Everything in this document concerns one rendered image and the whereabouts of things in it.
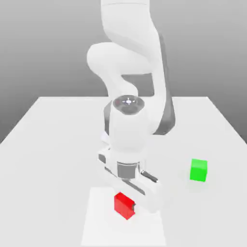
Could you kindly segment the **small green cube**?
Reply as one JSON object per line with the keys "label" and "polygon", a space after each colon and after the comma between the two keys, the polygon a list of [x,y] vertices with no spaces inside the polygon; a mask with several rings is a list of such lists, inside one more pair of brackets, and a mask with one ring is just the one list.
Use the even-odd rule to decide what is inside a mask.
{"label": "small green cube", "polygon": [[205,182],[207,176],[207,161],[192,159],[190,169],[190,180]]}

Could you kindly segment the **small red cube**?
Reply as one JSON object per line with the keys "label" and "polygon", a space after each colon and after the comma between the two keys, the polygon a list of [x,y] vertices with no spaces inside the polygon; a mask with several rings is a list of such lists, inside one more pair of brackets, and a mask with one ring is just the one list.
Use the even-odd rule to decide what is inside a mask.
{"label": "small red cube", "polygon": [[135,214],[135,202],[119,192],[114,196],[114,210],[126,220]]}

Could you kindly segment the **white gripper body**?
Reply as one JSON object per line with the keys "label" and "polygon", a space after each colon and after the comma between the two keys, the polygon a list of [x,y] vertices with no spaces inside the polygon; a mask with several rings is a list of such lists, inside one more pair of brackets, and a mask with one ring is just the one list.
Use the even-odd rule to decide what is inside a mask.
{"label": "white gripper body", "polygon": [[111,185],[133,200],[137,206],[142,206],[151,213],[161,210],[163,206],[162,184],[153,182],[141,174],[131,180],[122,180],[112,176]]}

